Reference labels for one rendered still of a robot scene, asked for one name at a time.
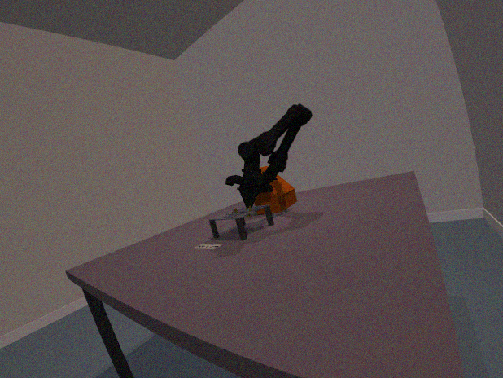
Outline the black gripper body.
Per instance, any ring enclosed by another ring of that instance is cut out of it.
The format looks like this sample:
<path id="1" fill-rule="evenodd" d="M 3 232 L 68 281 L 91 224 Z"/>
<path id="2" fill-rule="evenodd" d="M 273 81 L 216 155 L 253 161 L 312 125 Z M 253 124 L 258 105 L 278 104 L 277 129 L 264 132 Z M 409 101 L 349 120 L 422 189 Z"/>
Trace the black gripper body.
<path id="1" fill-rule="evenodd" d="M 225 185 L 233 186 L 236 183 L 236 184 L 240 185 L 239 187 L 253 187 L 252 190 L 255 190 L 255 189 L 263 190 L 261 193 L 273 192 L 273 186 L 270 184 L 268 186 L 267 184 L 265 184 L 265 185 L 258 184 L 258 182 L 255 180 L 248 181 L 249 174 L 250 174 L 252 168 L 256 168 L 256 171 L 258 172 L 258 169 L 260 169 L 260 166 L 259 165 L 251 165 L 251 164 L 244 165 L 244 169 L 242 169 L 243 177 L 238 176 L 238 175 L 229 176 L 225 180 Z M 252 186 L 252 185 L 254 185 L 254 186 Z"/>

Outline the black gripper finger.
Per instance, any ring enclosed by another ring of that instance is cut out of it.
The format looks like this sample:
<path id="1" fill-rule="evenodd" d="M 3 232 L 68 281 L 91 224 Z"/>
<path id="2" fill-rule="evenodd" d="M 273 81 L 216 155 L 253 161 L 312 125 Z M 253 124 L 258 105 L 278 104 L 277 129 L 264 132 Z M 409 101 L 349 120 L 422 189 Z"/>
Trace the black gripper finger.
<path id="1" fill-rule="evenodd" d="M 255 190 L 252 190 L 251 191 L 251 196 L 250 196 L 250 204 L 251 207 L 253 206 L 254 202 L 255 202 L 255 199 L 257 197 L 257 195 L 262 192 L 263 190 L 260 190 L 260 189 L 255 189 Z"/>
<path id="2" fill-rule="evenodd" d="M 253 187 L 239 187 L 239 188 L 237 188 L 237 190 L 239 190 L 239 192 L 243 198 L 243 201 L 244 201 L 246 208 L 249 208 L 250 196 L 251 196 L 252 189 L 253 189 Z"/>

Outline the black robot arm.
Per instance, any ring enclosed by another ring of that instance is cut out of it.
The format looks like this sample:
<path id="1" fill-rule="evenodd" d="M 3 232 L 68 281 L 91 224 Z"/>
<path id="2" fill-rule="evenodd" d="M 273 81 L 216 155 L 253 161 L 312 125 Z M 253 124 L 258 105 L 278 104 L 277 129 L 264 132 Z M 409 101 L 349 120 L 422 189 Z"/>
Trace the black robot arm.
<path id="1" fill-rule="evenodd" d="M 295 136 L 301 126 L 306 124 L 312 118 L 312 111 L 302 104 L 292 104 L 286 114 L 276 122 L 276 125 L 267 132 L 262 133 L 259 137 L 253 140 L 242 142 L 238 146 L 238 154 L 243 158 L 244 165 L 259 165 L 260 154 L 262 156 L 270 155 L 269 167 L 265 172 L 252 168 L 249 174 L 248 181 L 257 181 L 261 184 L 269 184 L 273 180 L 278 180 L 276 176 L 279 172 L 283 172 L 286 168 L 288 159 L 288 151 L 293 143 Z M 273 151 L 277 141 L 286 131 L 284 139 L 278 150 Z M 259 154 L 260 153 L 260 154 Z"/>

